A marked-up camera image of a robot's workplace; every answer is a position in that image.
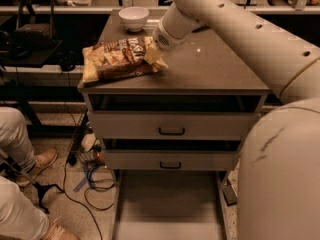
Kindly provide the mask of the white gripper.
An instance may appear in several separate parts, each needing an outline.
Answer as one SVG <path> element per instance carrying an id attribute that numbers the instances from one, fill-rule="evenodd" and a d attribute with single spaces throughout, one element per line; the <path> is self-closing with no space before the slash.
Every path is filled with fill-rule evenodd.
<path id="1" fill-rule="evenodd" d="M 162 51 L 172 52 L 183 43 L 181 39 L 171 36 L 165 30 L 163 19 L 160 19 L 155 27 L 153 38 L 145 37 L 144 42 L 146 48 L 144 60 L 150 65 L 161 59 L 163 55 Z"/>

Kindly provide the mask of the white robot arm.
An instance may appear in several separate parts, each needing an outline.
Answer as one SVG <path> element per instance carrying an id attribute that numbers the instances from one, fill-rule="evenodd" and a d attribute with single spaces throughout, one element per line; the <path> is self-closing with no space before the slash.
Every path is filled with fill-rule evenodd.
<path id="1" fill-rule="evenodd" d="M 320 49 L 229 0 L 173 0 L 155 43 L 173 51 L 203 24 L 282 102 L 242 148 L 238 240 L 320 240 Z"/>

